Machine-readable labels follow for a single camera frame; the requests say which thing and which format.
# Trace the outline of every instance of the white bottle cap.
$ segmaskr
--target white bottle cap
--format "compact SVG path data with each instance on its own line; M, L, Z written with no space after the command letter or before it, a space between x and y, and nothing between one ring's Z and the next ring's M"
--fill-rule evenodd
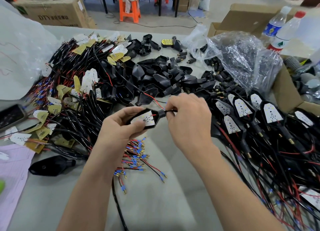
M284 7L282 7L280 12L283 14L288 14L291 11L291 9L292 8L290 6L284 6Z

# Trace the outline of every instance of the black smartphone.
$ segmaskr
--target black smartphone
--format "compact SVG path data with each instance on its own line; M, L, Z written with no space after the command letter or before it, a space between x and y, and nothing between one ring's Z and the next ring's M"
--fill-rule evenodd
M13 127L27 118L21 105L13 105L0 112L0 132Z

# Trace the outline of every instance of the plastic bottle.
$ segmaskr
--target plastic bottle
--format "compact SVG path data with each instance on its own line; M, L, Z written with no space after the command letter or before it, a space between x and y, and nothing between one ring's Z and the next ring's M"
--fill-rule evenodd
M260 40L265 47L271 43L272 39L275 37L280 28L284 26L287 20L287 14L290 12L290 10L291 7L289 6L282 7L281 11L269 21L260 37Z
M306 13L304 11L297 11L294 17L278 31L267 49L271 49L277 53L281 52L290 39L294 37L300 25L301 18L305 15Z

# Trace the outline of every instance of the white tabletop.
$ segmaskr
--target white tabletop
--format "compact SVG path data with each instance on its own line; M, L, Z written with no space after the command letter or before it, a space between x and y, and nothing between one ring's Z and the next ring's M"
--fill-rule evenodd
M107 30L73 27L45 26L45 28L57 38L63 37L64 40L69 40L78 33L89 35L95 31L102 36L113 33L113 31ZM130 33L121 32L121 34L128 36ZM143 35L145 33L131 33L132 38L138 40L142 40ZM161 44L162 39L171 39L172 36L154 33L152 40ZM159 55L177 57L177 53L172 48L162 48L160 51L152 50L150 55L143 58L137 56L133 61L156 58ZM179 65L188 64L185 60ZM205 70L201 62L198 61L190 66L193 69L192 75L197 77L200 77ZM160 109L155 103L150 104L149 108ZM200 177L174 145L166 119L161 119L156 128L149 130L146 135L148 137L145 148L146 153L150 155L150 164L162 170L168 178L163 183L151 170L146 172L128 170L127 179L124 180L127 189L126 195L122 193L119 185L115 182L119 204L128 229L130 231L222 230ZM226 151L226 148L218 140L213 139L213 141L221 150ZM36 154L33 162L53 155L55 154L52 152ZM74 169L67 170L57 177L29 174L8 231L55 230L83 165L83 161L77 161ZM122 230L112 194L106 230Z

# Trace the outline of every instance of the green object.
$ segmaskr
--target green object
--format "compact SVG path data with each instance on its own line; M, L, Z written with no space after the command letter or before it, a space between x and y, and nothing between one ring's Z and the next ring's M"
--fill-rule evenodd
M6 182L4 180L0 180L0 194L4 190L5 186L6 186Z

